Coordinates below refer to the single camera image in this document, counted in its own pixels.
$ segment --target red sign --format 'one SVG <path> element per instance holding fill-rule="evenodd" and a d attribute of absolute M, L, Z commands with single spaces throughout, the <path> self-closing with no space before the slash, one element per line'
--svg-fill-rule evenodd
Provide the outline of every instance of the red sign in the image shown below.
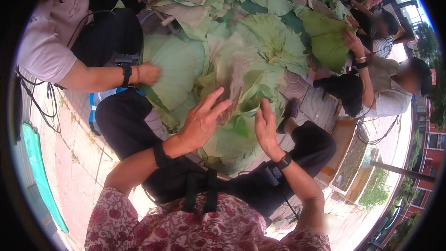
<path fill-rule="evenodd" d="M 430 70 L 430 74 L 432 75 L 432 85 L 436 85 L 436 80 L 437 80 L 437 73 L 435 72 L 435 69 L 431 69 Z"/>

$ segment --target teal tarp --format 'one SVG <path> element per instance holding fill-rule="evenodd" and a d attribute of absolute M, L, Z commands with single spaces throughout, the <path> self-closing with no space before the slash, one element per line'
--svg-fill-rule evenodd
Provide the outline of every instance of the teal tarp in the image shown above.
<path fill-rule="evenodd" d="M 68 228 L 60 215 L 56 202 L 54 201 L 53 193 L 49 188 L 48 179 L 43 165 L 42 151 L 40 149 L 40 136 L 36 134 L 33 128 L 28 123 L 22 124 L 23 140 L 26 145 L 26 152 L 30 159 L 31 169 L 33 170 L 34 179 L 36 180 L 37 188 L 42 196 L 43 202 L 47 206 L 51 216 L 57 225 L 68 233 Z"/>

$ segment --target red floral blouse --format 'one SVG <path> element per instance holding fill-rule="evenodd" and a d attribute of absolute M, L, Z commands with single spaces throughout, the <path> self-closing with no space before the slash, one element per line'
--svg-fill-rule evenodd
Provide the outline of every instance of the red floral blouse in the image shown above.
<path fill-rule="evenodd" d="M 183 202 L 173 201 L 138 221 L 123 193 L 104 188 L 90 217 L 85 250 L 330 251 L 328 236 L 306 228 L 281 241 L 264 236 L 263 217 L 234 196 L 219 194 L 217 212 L 204 215 L 205 194 L 197 195 L 194 213 L 182 211 Z"/>

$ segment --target sneaker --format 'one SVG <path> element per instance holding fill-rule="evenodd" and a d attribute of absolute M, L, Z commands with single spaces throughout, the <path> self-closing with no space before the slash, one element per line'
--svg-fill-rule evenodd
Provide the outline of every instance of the sneaker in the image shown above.
<path fill-rule="evenodd" d="M 287 119 L 290 117 L 296 118 L 299 114 L 300 107 L 301 101 L 299 99 L 292 99 L 286 104 L 285 110 L 283 112 L 283 120 L 276 129 L 276 132 L 278 134 L 285 134 L 285 124 Z"/>

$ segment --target black cap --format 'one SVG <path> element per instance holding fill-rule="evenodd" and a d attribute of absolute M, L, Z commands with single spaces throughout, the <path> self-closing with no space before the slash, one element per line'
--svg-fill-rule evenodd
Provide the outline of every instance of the black cap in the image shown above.
<path fill-rule="evenodd" d="M 386 22 L 386 24 L 389 27 L 388 33 L 390 35 L 396 35 L 398 33 L 398 29 L 399 29 L 400 25 L 398 24 L 395 17 L 392 15 L 392 13 L 390 13 L 386 10 L 382 10 L 381 15 L 382 15 L 383 20 Z"/>
<path fill-rule="evenodd" d="M 409 62 L 410 68 L 414 70 L 416 75 L 420 78 L 421 96 L 429 94 L 432 91 L 432 74 L 429 66 L 426 64 L 426 62 L 416 57 L 409 58 L 406 60 L 406 62 Z"/>

